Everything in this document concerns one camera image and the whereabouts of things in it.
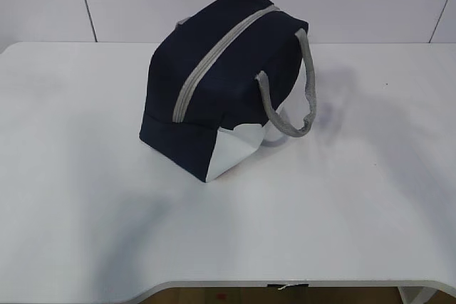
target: gray zipper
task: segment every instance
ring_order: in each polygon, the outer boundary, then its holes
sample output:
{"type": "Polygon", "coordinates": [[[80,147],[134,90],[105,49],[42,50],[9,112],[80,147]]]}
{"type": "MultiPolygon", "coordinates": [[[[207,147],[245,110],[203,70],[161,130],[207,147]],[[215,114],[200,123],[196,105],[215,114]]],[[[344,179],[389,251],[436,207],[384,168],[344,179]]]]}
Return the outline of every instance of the gray zipper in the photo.
{"type": "Polygon", "coordinates": [[[248,16],[243,21],[238,23],[234,28],[228,31],[228,33],[223,36],[222,39],[218,41],[214,47],[212,47],[206,56],[198,63],[195,69],[193,69],[188,78],[185,80],[184,85],[180,89],[179,96],[177,97],[177,101],[174,106],[174,111],[172,112],[173,122],[182,122],[184,120],[188,105],[192,99],[193,93],[195,92],[198,83],[201,81],[204,75],[206,75],[207,71],[212,67],[215,61],[228,48],[228,46],[257,19],[260,19],[262,16],[272,11],[279,11],[279,8],[275,7],[275,5],[271,5],[248,16]]]}

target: insulated bag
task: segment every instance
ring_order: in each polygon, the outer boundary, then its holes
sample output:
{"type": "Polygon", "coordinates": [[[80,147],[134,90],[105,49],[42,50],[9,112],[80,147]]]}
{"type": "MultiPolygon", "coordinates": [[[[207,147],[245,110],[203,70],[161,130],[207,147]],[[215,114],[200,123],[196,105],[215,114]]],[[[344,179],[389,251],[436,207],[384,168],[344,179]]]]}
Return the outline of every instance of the insulated bag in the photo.
{"type": "Polygon", "coordinates": [[[150,61],[140,139],[208,182],[254,153],[268,122],[302,137],[316,115],[308,27],[270,0],[216,0],[179,22],[150,61]],[[297,129],[276,110],[301,61],[310,113],[297,129]]]}

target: lunch bag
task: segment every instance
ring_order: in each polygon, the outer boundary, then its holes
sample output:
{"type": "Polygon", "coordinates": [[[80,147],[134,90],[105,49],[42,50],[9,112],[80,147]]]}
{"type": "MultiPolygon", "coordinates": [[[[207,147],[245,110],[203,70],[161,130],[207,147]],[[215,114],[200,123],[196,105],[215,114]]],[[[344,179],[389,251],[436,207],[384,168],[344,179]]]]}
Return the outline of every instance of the lunch bag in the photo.
{"type": "Polygon", "coordinates": [[[316,115],[308,24],[270,0],[216,0],[176,25],[150,61],[140,139],[208,182],[254,153],[270,122],[302,137],[316,115]],[[309,114],[277,114],[306,67],[309,114]]]}

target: gray handle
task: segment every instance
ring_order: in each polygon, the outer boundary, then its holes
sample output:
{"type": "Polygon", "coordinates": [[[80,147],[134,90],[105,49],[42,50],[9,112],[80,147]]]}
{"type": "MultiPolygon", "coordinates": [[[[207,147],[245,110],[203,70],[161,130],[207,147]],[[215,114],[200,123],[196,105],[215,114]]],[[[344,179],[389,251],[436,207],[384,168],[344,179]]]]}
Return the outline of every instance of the gray handle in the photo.
{"type": "Polygon", "coordinates": [[[316,92],[315,92],[315,71],[314,62],[312,61],[311,49],[309,48],[309,40],[305,30],[300,28],[296,33],[301,46],[302,59],[306,67],[306,99],[309,102],[310,113],[304,118],[304,126],[302,128],[295,128],[290,122],[282,118],[272,107],[271,94],[269,92],[269,79],[264,71],[260,71],[256,76],[263,100],[264,110],[272,124],[282,133],[290,137],[302,137],[306,135],[314,122],[316,115],[316,92]]]}

